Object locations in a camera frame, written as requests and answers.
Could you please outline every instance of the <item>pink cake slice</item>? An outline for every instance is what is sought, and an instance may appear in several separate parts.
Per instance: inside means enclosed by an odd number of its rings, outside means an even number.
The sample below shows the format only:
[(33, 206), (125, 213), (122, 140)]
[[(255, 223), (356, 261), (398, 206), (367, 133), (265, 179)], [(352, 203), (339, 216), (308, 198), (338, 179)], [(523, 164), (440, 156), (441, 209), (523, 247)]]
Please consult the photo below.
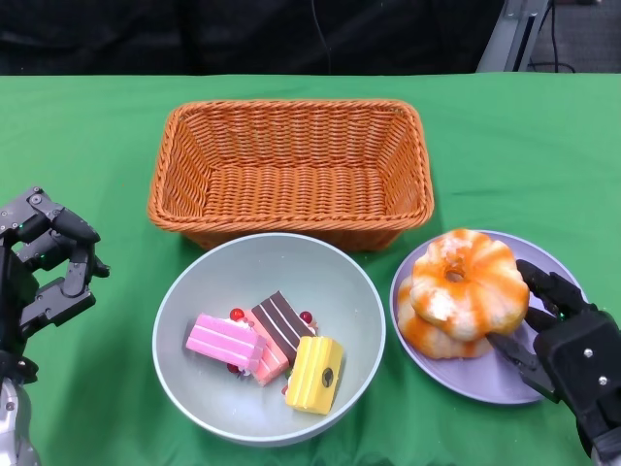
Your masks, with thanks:
[(259, 368), (266, 343), (265, 337), (242, 324), (201, 314), (185, 347), (254, 372)]
[(267, 341), (259, 366), (252, 373), (259, 384), (265, 386), (289, 367), (289, 360), (253, 313), (246, 312), (245, 318), (252, 322), (252, 329)]

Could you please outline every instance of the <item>wicker basket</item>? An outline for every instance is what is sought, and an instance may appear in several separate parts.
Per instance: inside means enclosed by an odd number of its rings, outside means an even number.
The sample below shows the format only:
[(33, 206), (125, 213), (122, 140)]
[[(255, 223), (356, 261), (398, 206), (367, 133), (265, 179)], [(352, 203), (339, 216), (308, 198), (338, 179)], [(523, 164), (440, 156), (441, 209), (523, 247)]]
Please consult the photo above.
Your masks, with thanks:
[(385, 100), (182, 105), (166, 123), (147, 210), (206, 249), (289, 231), (380, 250), (434, 210), (420, 119)]

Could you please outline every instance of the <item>donut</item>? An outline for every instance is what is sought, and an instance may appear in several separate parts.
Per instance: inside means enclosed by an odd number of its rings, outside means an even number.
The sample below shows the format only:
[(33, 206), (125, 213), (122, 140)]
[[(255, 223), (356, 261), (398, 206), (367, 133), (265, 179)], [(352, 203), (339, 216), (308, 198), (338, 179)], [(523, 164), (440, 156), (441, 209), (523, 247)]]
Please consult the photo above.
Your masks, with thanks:
[(433, 241), (411, 277), (416, 315), (461, 342), (510, 334), (528, 310), (529, 289), (511, 249), (477, 231), (458, 229)]
[(399, 286), (397, 296), (397, 324), (406, 341), (416, 350), (428, 357), (442, 359), (479, 357), (492, 349), (485, 338), (473, 342), (460, 342), (419, 317), (409, 299), (411, 289), (412, 278), (406, 277)]

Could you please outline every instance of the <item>green table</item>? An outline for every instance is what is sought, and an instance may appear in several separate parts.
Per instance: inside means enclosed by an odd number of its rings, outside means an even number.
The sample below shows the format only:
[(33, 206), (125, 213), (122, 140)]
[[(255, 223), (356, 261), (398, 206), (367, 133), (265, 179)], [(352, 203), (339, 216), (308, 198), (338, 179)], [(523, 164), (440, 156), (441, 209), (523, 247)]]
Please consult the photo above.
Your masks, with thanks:
[(617, 76), (2, 78), (0, 203), (42, 186), (97, 228), (98, 254), (113, 267), (92, 284), (95, 308), (28, 346), (41, 367), (27, 389), (44, 466), (590, 464), (564, 406), (505, 408), (454, 394), (406, 356), (389, 320), (365, 395), (301, 445), (229, 444), (169, 403), (153, 370), (151, 329), (168, 287), (201, 252), (147, 220), (165, 117), (191, 100), (303, 97), (398, 98), (422, 116), (435, 215), (389, 250), (356, 257), (386, 312), (402, 259), (466, 226), (537, 243), (621, 317)]

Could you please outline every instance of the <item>basket rim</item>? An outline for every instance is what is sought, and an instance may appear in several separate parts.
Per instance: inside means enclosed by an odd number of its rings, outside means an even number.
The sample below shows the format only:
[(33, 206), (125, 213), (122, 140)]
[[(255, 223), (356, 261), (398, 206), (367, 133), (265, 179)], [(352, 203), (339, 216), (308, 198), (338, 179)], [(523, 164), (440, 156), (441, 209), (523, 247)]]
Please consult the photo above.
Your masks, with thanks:
[[(175, 140), (180, 119), (194, 111), (205, 108), (238, 109), (254, 107), (296, 108), (317, 107), (317, 104), (342, 107), (345, 109), (383, 107), (384, 109), (402, 110), (419, 135), (422, 148), (421, 183), (423, 192), (419, 193), (420, 202), (416, 210), (397, 215), (349, 215), (314, 214), (308, 216), (177, 216), (164, 210), (162, 200), (164, 186), (170, 165), (171, 145)], [(162, 144), (157, 157), (155, 173), (147, 203), (149, 219), (162, 229), (179, 232), (204, 232), (206, 228), (212, 232), (230, 232), (246, 229), (279, 231), (283, 229), (312, 229), (330, 231), (347, 229), (354, 231), (383, 230), (398, 231), (420, 225), (427, 221), (435, 207), (433, 186), (431, 181), (429, 155), (424, 138), (423, 127), (418, 111), (408, 102), (396, 99), (256, 99), (256, 100), (208, 100), (181, 104), (168, 116)]]

